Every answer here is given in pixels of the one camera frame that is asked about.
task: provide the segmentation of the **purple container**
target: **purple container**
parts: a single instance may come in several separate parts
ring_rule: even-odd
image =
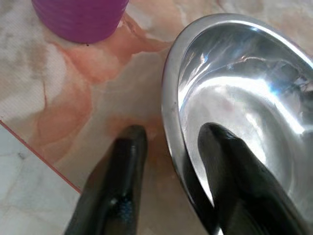
[[[41,21],[69,41],[95,43],[117,28],[129,0],[32,0]]]

